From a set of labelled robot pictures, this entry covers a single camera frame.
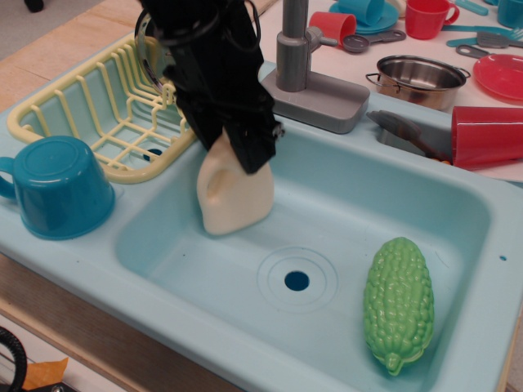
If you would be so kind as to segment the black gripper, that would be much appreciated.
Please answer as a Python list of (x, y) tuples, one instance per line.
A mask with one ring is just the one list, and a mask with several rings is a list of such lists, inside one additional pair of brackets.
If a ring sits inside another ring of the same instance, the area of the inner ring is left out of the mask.
[(225, 130), (244, 172), (276, 154), (282, 125), (258, 80), (264, 61), (248, 1), (144, 1), (156, 38), (174, 59), (165, 75), (177, 104), (205, 148)]

